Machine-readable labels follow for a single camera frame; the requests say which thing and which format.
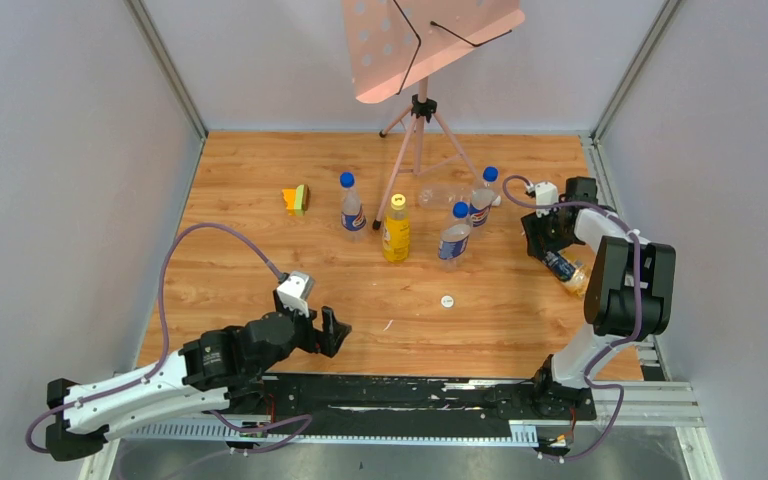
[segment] black cable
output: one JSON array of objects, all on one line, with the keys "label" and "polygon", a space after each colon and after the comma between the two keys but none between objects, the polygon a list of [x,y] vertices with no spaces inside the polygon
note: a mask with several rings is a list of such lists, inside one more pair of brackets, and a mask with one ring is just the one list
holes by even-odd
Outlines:
[{"label": "black cable", "polygon": [[405,11],[402,10],[402,6],[399,5],[399,2],[396,0],[393,0],[393,3],[396,4],[396,8],[399,9],[399,13],[402,14],[402,18],[405,19],[406,22],[408,22],[408,26],[411,27],[411,30],[413,30],[413,34],[416,35],[416,51],[413,52],[413,58],[411,58],[411,63],[408,65],[408,69],[405,72],[405,77],[402,79],[402,84],[399,85],[399,91],[396,92],[396,95],[402,93],[402,89],[405,88],[405,82],[408,80],[408,75],[410,75],[410,71],[413,68],[413,62],[416,61],[416,56],[419,54],[419,47],[422,46],[422,37],[419,36],[419,33],[417,33],[416,29],[413,28],[413,23],[411,23],[410,20],[408,20],[408,16],[405,14]]},{"label": "black cable", "polygon": [[457,37],[457,38],[459,38],[459,39],[463,40],[464,42],[466,42],[466,43],[468,43],[468,44],[470,44],[472,47],[480,47],[480,46],[482,46],[482,45],[485,45],[485,44],[488,44],[488,43],[492,42],[493,40],[496,40],[497,38],[500,38],[500,37],[504,37],[505,35],[507,35],[507,34],[509,34],[509,33],[513,32],[513,30],[508,30],[507,32],[505,32],[505,33],[503,33],[503,34],[501,34],[501,35],[496,35],[495,37],[491,38],[490,40],[485,40],[485,41],[483,41],[483,42],[481,42],[481,43],[472,43],[472,42],[470,42],[469,40],[465,39],[464,37],[462,37],[462,36],[458,35],[457,33],[453,32],[453,31],[451,31],[451,30],[449,30],[448,28],[444,27],[443,25],[440,25],[439,23],[435,22],[434,20],[432,20],[432,21],[431,21],[431,26],[432,26],[432,27],[437,27],[437,28],[442,28],[443,30],[445,30],[445,31],[447,31],[447,32],[449,32],[449,33],[451,33],[451,34],[452,34],[452,35],[454,35],[455,37]]}]

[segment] yellow juice bottle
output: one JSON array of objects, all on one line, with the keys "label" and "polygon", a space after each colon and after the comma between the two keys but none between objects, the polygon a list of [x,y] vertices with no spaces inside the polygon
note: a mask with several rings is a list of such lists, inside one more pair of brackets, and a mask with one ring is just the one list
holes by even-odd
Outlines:
[{"label": "yellow juice bottle", "polygon": [[405,196],[397,193],[390,199],[390,208],[384,218],[381,245],[384,258],[391,263],[404,262],[410,250],[410,220]]}]

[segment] blue bottle cap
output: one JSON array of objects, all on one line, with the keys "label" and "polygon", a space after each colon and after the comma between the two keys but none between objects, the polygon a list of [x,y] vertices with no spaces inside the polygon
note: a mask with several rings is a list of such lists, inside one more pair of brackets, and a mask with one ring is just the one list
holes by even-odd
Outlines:
[{"label": "blue bottle cap", "polygon": [[496,167],[487,167],[484,169],[484,180],[495,182],[499,178],[499,170]]},{"label": "blue bottle cap", "polygon": [[340,185],[343,188],[352,188],[355,186],[355,176],[352,172],[343,172],[340,174]]},{"label": "blue bottle cap", "polygon": [[455,204],[455,208],[452,209],[452,213],[455,214],[455,218],[465,218],[469,214],[469,205],[464,202],[458,202]]}]

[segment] robotic arm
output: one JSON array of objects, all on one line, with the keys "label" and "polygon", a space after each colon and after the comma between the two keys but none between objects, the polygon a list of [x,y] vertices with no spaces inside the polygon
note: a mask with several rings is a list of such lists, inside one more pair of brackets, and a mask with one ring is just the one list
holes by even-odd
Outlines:
[{"label": "robotic arm", "polygon": [[[232,408],[245,396],[259,392],[264,372],[296,348],[334,357],[352,329],[338,322],[329,307],[322,307],[322,330],[314,329],[317,313],[307,304],[313,285],[307,274],[284,274],[273,291],[274,312],[244,327],[203,333],[170,354],[151,379],[146,375],[155,364],[93,384],[78,385],[62,378],[49,382],[49,408],[76,402],[46,428],[45,443],[51,456],[57,461],[86,457],[144,425]],[[142,381],[132,388],[86,405],[80,402],[138,379]]]},{"label": "robotic arm", "polygon": [[[526,192],[538,205],[565,201],[597,205],[596,181],[587,177],[570,178],[566,193],[558,195],[549,182],[528,185]],[[634,332],[635,302],[632,264],[634,245],[629,232],[599,212],[582,207],[542,209],[521,219],[528,240],[528,254],[543,261],[550,252],[572,244],[586,244],[596,252],[590,283],[584,297],[584,325],[559,353],[550,355],[534,382],[534,404],[544,413],[557,407],[576,407],[588,387],[587,366],[612,343]],[[638,235],[641,244],[641,293],[643,323],[634,341],[659,335],[669,324],[672,303],[675,249],[652,243]],[[595,376],[626,343],[611,349],[590,368]]]}]

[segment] clear plastic bottle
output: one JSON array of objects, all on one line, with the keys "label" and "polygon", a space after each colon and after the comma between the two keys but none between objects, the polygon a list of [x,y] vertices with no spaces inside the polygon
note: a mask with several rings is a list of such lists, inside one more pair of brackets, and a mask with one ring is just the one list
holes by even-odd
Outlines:
[{"label": "clear plastic bottle", "polygon": [[387,209],[387,216],[384,217],[381,248],[384,258],[390,263],[404,262],[410,253],[410,219],[407,200],[400,193],[390,198],[390,208]]},{"label": "clear plastic bottle", "polygon": [[351,172],[340,175],[340,186],[343,187],[343,206],[340,210],[340,222],[346,232],[346,238],[359,242],[366,236],[366,217],[363,215],[363,205],[360,195],[355,190],[355,176]]},{"label": "clear plastic bottle", "polygon": [[469,219],[472,224],[473,238],[481,236],[484,232],[484,224],[490,216],[490,206],[499,196],[496,179],[499,178],[499,170],[496,167],[484,169],[482,178],[476,180],[475,189],[469,202]]},{"label": "clear plastic bottle", "polygon": [[416,200],[422,208],[445,208],[448,210],[457,202],[468,202],[471,195],[471,185],[426,183],[419,188]]},{"label": "clear plastic bottle", "polygon": [[464,202],[456,203],[452,209],[452,217],[440,233],[437,256],[440,258],[443,270],[452,271],[458,268],[472,231],[468,217],[469,205]]},{"label": "clear plastic bottle", "polygon": [[566,253],[547,252],[543,264],[571,294],[584,298],[590,284],[590,267]]}]

